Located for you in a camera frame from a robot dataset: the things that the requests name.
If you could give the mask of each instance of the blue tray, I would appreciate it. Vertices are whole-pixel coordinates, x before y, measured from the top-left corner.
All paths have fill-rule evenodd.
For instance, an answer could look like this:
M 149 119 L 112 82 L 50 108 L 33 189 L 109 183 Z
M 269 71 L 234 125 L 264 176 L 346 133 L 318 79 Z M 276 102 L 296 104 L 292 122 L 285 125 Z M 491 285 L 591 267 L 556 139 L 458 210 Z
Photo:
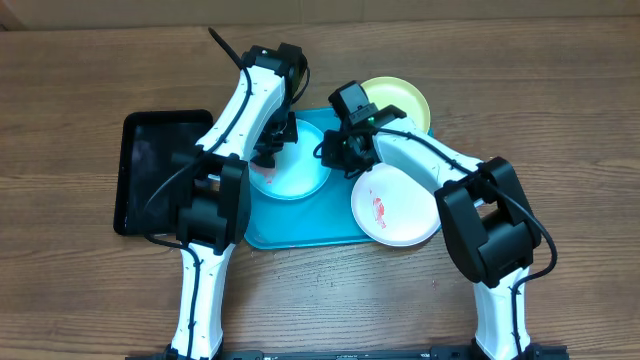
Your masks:
M 296 117 L 322 132 L 340 128 L 332 108 L 298 111 Z M 251 185 L 251 221 L 245 239 L 263 250 L 373 241 L 351 212 L 356 180 L 346 180 L 343 171 L 332 170 L 320 190 L 299 200 L 273 199 Z

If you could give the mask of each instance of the wood grain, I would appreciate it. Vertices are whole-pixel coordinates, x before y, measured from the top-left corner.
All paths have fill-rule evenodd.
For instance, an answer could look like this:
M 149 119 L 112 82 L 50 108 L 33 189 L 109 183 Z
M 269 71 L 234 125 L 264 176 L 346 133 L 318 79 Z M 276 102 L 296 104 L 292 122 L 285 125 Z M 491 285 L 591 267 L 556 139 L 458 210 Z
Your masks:
M 640 19 L 238 26 L 234 48 L 303 47 L 299 108 L 348 80 L 398 76 L 436 137 L 518 172 L 560 262 L 527 290 L 537 342 L 576 359 L 640 357 Z M 122 122 L 220 113 L 237 70 L 204 28 L 0 34 L 0 358 L 160 351 L 178 316 L 180 256 L 111 229 Z M 534 268 L 548 261 L 536 252 Z M 241 245 L 226 349 L 415 349 L 473 337 L 470 284 L 440 235 L 266 252 Z

